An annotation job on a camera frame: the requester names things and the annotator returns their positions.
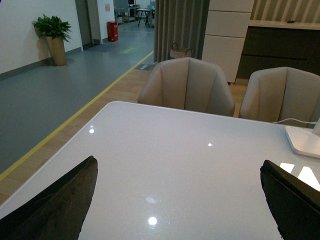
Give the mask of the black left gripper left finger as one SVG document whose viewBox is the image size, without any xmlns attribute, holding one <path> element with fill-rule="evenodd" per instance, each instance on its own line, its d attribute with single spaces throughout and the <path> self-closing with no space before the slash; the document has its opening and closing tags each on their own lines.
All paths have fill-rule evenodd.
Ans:
<svg viewBox="0 0 320 240">
<path fill-rule="evenodd" d="M 76 240 L 89 211 L 98 162 L 89 156 L 0 220 L 2 240 Z"/>
</svg>

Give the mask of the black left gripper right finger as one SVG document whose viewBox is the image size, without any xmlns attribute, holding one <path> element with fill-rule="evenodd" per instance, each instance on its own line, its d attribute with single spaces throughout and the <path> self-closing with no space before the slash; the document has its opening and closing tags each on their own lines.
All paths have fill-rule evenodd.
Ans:
<svg viewBox="0 0 320 240">
<path fill-rule="evenodd" d="M 268 208 L 284 240 L 320 238 L 320 192 L 270 160 L 260 168 Z"/>
</svg>

